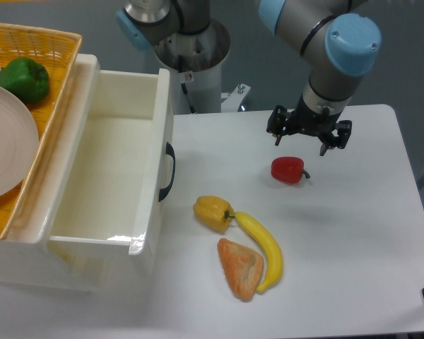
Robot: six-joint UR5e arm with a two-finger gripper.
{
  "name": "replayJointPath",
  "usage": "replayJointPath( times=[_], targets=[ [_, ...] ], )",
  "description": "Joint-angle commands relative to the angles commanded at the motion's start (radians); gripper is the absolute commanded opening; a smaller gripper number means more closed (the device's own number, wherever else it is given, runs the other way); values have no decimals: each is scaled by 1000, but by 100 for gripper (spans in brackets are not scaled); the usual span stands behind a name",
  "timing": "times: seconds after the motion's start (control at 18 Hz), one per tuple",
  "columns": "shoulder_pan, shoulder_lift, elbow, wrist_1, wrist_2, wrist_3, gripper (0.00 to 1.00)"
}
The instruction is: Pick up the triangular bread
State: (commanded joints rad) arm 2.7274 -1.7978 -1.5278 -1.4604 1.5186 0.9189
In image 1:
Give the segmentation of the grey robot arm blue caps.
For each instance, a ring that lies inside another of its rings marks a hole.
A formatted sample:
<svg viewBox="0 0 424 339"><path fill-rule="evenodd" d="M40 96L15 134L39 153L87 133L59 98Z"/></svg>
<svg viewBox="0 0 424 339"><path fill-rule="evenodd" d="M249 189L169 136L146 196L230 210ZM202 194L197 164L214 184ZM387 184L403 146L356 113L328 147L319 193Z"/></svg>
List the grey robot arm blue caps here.
<svg viewBox="0 0 424 339"><path fill-rule="evenodd" d="M303 134L318 138L321 151L343 149L352 123L342 120L382 44L369 18L355 13L357 1L258 1L262 23L291 46L312 70L293 111L276 106L266 130L277 140ZM211 17L208 1L128 1L116 14L125 37L137 49L154 50L175 80L180 114L217 112L221 65L230 35Z"/></svg>

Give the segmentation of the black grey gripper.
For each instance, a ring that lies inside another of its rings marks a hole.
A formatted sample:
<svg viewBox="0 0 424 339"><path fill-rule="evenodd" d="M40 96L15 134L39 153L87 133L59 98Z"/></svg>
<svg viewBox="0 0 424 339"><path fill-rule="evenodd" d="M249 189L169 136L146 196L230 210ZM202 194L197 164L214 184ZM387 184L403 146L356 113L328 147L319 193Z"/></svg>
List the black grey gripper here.
<svg viewBox="0 0 424 339"><path fill-rule="evenodd" d="M338 118L350 100L350 97L344 100L325 98L307 84L289 117L284 106L274 107L267 121L266 132L275 138L275 146L279 146L282 137L287 134L301 133L319 137L322 142L321 156L334 148L344 149L351 137L352 121L338 122Z"/></svg>

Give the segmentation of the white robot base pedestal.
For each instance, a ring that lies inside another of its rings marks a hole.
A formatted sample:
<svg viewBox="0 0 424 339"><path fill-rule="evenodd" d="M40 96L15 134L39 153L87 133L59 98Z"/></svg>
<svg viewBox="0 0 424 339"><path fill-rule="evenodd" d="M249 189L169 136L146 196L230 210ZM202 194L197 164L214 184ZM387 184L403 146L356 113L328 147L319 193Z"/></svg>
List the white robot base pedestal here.
<svg viewBox="0 0 424 339"><path fill-rule="evenodd" d="M229 33L213 18L197 35L175 33L155 46L160 64L170 72L175 114L221 111L222 64L229 51Z"/></svg>

